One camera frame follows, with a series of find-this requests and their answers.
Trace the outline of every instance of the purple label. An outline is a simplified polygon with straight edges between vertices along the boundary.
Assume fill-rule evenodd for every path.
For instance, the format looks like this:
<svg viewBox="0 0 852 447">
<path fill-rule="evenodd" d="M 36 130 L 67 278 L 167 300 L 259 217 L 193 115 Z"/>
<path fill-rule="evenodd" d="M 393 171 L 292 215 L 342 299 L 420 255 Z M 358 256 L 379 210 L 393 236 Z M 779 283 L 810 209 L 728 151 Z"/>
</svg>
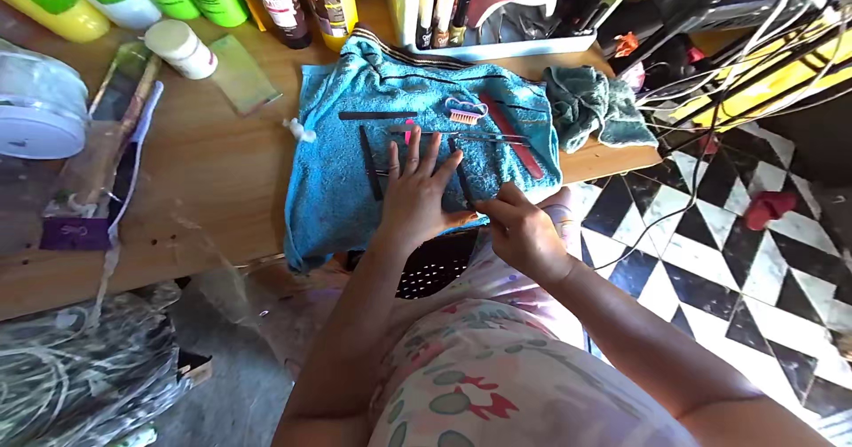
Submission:
<svg viewBox="0 0 852 447">
<path fill-rule="evenodd" d="M 108 251 L 109 220 L 104 218 L 45 218 L 40 249 L 48 251 Z"/>
</svg>

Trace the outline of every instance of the woman's left hand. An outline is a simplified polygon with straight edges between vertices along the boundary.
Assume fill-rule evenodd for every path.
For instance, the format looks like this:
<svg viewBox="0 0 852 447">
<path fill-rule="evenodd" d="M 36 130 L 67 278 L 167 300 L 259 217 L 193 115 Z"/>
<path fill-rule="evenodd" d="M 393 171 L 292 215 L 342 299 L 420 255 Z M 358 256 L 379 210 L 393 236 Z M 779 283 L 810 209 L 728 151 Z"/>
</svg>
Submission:
<svg viewBox="0 0 852 447">
<path fill-rule="evenodd" d="M 442 233 L 476 218 L 476 213 L 461 211 L 445 213 L 441 198 L 453 171 L 462 161 L 462 151 L 454 152 L 435 170 L 441 134 L 430 134 L 426 155 L 420 157 L 420 126 L 411 128 L 406 167 L 399 174 L 399 147 L 391 141 L 388 147 L 388 190 L 384 195 L 382 223 L 373 242 L 386 243 L 403 251 L 406 256 L 421 244 Z"/>
</svg>

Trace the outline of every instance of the woman's right hand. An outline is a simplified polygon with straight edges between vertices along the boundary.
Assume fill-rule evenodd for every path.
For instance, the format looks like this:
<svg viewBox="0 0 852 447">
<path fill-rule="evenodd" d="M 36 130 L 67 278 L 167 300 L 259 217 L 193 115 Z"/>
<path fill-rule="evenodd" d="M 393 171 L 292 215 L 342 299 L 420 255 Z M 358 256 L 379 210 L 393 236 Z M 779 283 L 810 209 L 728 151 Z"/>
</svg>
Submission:
<svg viewBox="0 0 852 447">
<path fill-rule="evenodd" d="M 475 207 L 491 218 L 494 253 L 539 286 L 558 283 L 580 262 L 565 250 L 550 217 L 514 182 L 504 183 L 496 199 Z"/>
</svg>

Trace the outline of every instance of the crumpled green towel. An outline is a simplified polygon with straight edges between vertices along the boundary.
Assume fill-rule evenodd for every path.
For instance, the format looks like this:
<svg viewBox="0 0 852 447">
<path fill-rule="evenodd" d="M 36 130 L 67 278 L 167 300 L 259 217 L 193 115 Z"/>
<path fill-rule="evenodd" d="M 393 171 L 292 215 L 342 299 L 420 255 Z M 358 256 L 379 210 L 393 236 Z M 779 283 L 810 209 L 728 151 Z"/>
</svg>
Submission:
<svg viewBox="0 0 852 447">
<path fill-rule="evenodd" d="M 636 109 L 633 91 L 622 80 L 583 66 L 548 67 L 544 81 L 563 151 L 580 149 L 595 130 L 600 130 L 598 141 L 608 147 L 659 145 Z"/>
</svg>

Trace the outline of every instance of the red nail file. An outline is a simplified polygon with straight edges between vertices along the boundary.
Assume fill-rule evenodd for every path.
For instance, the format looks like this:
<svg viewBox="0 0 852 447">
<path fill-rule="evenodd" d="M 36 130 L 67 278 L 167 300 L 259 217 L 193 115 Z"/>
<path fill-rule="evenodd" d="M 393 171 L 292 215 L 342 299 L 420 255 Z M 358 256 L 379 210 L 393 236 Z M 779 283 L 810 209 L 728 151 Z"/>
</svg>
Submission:
<svg viewBox="0 0 852 447">
<path fill-rule="evenodd" d="M 494 124 L 496 124 L 500 129 L 500 132 L 507 136 L 518 135 L 515 128 L 512 127 L 509 120 L 506 119 L 506 115 L 503 114 L 502 106 L 497 104 L 490 95 L 480 94 L 480 101 L 488 106 L 488 114 L 491 116 L 491 119 L 494 119 Z M 544 177 L 544 172 L 541 170 L 541 166 L 538 165 L 538 162 L 536 162 L 535 157 L 533 157 L 533 152 L 530 151 L 529 147 L 521 146 L 519 144 L 511 144 L 511 146 L 515 149 L 515 154 L 518 155 L 518 158 L 521 160 L 524 167 L 530 171 L 530 175 L 533 179 L 541 179 Z"/>
</svg>

